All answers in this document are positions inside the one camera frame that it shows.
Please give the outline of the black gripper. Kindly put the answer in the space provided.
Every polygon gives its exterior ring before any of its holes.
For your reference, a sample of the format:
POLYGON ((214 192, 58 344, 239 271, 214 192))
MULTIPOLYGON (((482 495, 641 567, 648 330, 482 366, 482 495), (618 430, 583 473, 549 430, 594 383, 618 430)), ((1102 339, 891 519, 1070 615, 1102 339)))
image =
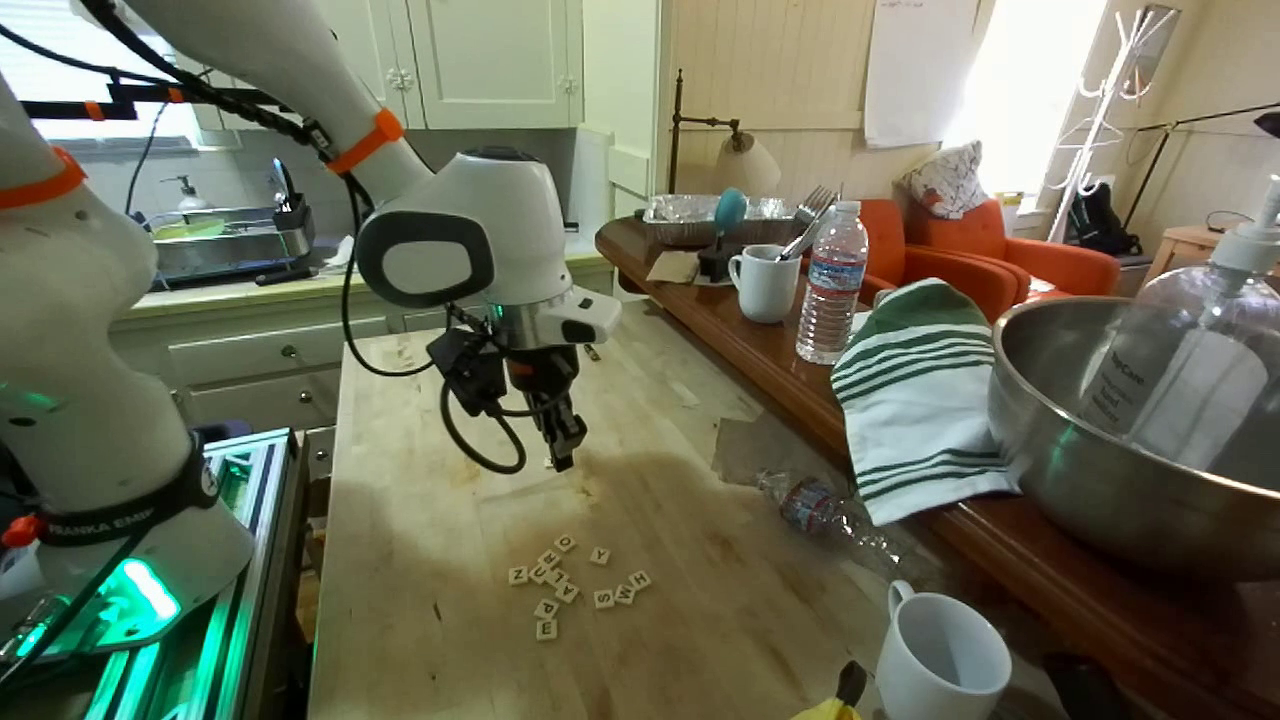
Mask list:
POLYGON ((499 322, 450 312, 428 356, 466 416, 499 416, 502 393, 515 388, 549 443, 551 466, 570 466, 570 449, 583 443, 586 422, 570 407, 580 365, 568 344, 515 347, 499 322))

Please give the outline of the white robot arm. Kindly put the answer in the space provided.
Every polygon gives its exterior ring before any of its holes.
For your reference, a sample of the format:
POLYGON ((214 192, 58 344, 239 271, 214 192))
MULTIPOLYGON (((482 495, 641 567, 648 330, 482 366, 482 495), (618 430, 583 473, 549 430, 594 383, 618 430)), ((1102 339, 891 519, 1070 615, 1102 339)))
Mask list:
MULTIPOLYGON (((486 316, 444 365, 508 361, 556 458, 583 440, 576 353, 615 307, 570 285, 543 164, 461 153, 422 164, 390 106, 353 74, 312 0, 80 0, 143 59, 181 53, 172 88, 318 153, 372 203, 353 260, 403 307, 480 300, 486 316)), ((0 388, 2 449, 37 483, 41 570, 58 634, 92 621, 106 647, 165 634, 224 590, 250 530, 202 473, 202 449, 157 374, 106 328, 157 271, 157 244, 113 213, 22 106, 0 123, 0 388)))

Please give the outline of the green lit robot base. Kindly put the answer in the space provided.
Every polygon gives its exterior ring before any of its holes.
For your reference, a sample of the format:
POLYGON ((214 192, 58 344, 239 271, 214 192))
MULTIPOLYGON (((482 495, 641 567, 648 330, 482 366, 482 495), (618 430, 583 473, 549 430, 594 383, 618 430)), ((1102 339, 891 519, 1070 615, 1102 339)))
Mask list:
POLYGON ((214 524, 2 554, 0 720, 267 720, 295 709, 295 436, 210 440, 214 524))

